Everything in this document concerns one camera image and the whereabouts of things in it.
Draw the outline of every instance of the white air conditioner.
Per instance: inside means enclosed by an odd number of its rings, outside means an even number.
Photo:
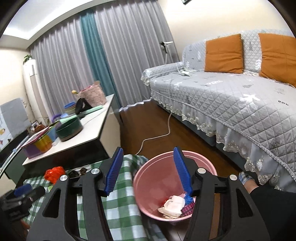
[[[24,63],[23,76],[28,99],[36,120],[46,126],[49,125],[51,114],[41,87],[35,59],[30,59]]]

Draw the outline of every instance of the curtain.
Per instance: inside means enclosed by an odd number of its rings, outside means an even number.
[[[80,16],[80,20],[85,48],[93,76],[96,80],[101,82],[102,89],[107,96],[115,94],[117,104],[121,107],[104,48],[96,27],[93,11],[88,10],[85,12],[85,14]]]
[[[75,101],[72,90],[82,90],[96,80],[84,47],[79,16],[49,30],[30,49],[52,115],[63,113],[63,106]]]
[[[150,98],[142,72],[165,64],[160,42],[173,41],[156,0],[118,0],[94,8],[94,18],[122,106]],[[168,64],[178,62],[174,45]]]

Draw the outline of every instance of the person's leg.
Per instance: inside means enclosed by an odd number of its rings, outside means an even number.
[[[271,241],[293,240],[291,238],[295,238],[296,227],[296,193],[279,191],[268,185],[258,186],[254,179],[245,173],[240,173],[239,179],[257,206]]]

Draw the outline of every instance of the brown floor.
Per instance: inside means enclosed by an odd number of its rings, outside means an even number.
[[[167,120],[169,114],[151,100],[121,112],[123,127],[121,128],[121,146],[125,154],[136,154],[146,138],[168,133]],[[161,153],[172,151],[175,146],[182,150],[197,152],[208,158],[215,166],[218,176],[227,177],[238,174],[239,168],[215,147],[211,147],[192,130],[173,116],[170,119],[171,134],[154,140],[147,140],[139,155],[148,159]],[[220,196],[215,194],[214,215],[210,239],[217,236],[220,210]],[[175,226],[160,222],[159,226],[169,241],[182,241],[189,222],[180,222]]]

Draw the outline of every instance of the sofa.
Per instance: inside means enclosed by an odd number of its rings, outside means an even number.
[[[181,62],[146,69],[141,80],[155,101],[242,170],[255,172],[261,185],[296,192],[296,89],[259,76],[258,33],[293,34],[276,29],[239,33],[242,74],[204,72],[206,39],[186,46]]]

